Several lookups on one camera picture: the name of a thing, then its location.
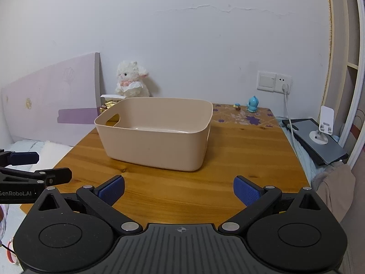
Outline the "white bed pillow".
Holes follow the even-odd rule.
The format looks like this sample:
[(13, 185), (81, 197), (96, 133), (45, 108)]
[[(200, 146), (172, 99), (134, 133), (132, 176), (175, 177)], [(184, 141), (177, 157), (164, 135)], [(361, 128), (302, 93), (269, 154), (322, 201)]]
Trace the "white bed pillow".
[(54, 168), (72, 150), (72, 147), (50, 141), (20, 140), (5, 147), (5, 150), (14, 152), (37, 152), (39, 155), (37, 164), (8, 166), (10, 169), (36, 171)]

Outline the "grey brown clothing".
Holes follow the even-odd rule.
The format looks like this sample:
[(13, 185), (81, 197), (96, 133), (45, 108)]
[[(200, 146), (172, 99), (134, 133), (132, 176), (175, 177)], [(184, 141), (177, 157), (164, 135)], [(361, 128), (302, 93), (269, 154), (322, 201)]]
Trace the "grey brown clothing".
[(311, 187), (340, 223), (353, 202), (355, 183), (356, 178), (351, 168), (338, 161), (315, 175)]

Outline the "pink white shoe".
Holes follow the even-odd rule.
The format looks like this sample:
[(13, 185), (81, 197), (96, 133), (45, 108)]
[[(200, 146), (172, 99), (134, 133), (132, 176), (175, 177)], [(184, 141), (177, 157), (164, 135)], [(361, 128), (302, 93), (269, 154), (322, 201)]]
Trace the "pink white shoe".
[(18, 264), (18, 258), (14, 252), (14, 248), (13, 248), (13, 239), (11, 239), (7, 245), (6, 245), (7, 249), (6, 249), (6, 256), (8, 261), (11, 264)]

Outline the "grey laptop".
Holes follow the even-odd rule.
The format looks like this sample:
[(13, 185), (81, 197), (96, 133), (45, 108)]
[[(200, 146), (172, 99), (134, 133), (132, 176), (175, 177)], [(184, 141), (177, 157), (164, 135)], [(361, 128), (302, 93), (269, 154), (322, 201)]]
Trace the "grey laptop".
[(293, 131), (295, 139), (308, 152), (313, 161), (319, 165), (329, 165), (346, 160), (348, 154), (332, 137), (334, 132), (334, 115), (327, 112), (320, 117), (320, 123), (313, 119), (284, 119), (282, 123)]

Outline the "gold tissue package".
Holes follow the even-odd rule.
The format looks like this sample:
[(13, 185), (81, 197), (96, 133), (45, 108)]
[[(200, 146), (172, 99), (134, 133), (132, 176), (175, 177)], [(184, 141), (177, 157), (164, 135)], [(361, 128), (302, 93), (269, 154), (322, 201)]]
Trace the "gold tissue package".
[(100, 106), (100, 113), (103, 113), (110, 107), (114, 106), (119, 101), (125, 99), (125, 96), (121, 95), (113, 95), (113, 94), (104, 94), (100, 96), (102, 105)]

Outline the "white phone stand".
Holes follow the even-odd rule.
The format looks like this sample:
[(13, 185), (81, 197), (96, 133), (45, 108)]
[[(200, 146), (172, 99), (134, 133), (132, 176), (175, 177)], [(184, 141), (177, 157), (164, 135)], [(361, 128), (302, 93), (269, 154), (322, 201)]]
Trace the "white phone stand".
[(328, 135), (333, 134), (334, 110), (327, 106), (321, 106), (319, 126), (316, 131), (311, 131), (310, 139), (319, 145), (326, 145), (329, 142)]

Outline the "white plush lamb toy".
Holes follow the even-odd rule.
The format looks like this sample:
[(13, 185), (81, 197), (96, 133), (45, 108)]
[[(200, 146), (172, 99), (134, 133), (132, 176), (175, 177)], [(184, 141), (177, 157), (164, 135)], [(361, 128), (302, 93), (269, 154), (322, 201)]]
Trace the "white plush lamb toy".
[(149, 97), (150, 92), (144, 83), (149, 72), (137, 61), (122, 61), (117, 67), (117, 85), (115, 93), (122, 97)]

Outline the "beige plastic storage bin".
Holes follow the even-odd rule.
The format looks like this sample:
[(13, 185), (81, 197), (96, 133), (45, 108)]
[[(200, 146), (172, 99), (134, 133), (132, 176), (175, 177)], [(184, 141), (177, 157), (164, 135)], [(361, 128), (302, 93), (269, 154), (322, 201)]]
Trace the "beige plastic storage bin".
[(185, 98), (127, 98), (94, 121), (115, 160), (176, 171), (198, 170), (205, 158), (214, 106)]

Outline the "blue bird figurine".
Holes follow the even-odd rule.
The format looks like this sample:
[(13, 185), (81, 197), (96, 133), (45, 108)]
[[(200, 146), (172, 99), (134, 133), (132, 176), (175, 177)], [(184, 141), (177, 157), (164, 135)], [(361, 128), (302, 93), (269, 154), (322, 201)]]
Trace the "blue bird figurine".
[(259, 105), (259, 100), (256, 96), (253, 96), (247, 102), (247, 110), (250, 113), (255, 113)]

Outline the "small mushroom figurine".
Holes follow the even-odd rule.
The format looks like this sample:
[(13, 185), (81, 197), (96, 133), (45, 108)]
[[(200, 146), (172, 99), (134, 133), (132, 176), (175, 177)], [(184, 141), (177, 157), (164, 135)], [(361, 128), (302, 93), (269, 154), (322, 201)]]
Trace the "small mushroom figurine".
[(235, 108), (236, 111), (240, 111), (241, 110), (241, 106), (240, 106), (239, 103), (234, 104), (233, 107)]

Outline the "white wardrobe shelf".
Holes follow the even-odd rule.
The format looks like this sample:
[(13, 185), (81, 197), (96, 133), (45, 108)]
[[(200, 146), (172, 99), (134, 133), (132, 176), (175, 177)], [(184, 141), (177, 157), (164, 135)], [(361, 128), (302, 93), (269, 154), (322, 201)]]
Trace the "white wardrobe shelf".
[(364, 150), (364, 0), (328, 0), (330, 54), (323, 105), (354, 167)]

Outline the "white wall switch socket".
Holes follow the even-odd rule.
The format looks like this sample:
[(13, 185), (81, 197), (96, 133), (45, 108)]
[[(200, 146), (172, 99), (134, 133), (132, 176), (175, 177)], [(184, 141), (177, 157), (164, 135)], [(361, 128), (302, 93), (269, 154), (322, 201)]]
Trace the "white wall switch socket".
[(274, 72), (259, 71), (257, 75), (257, 90), (289, 94), (292, 77)]

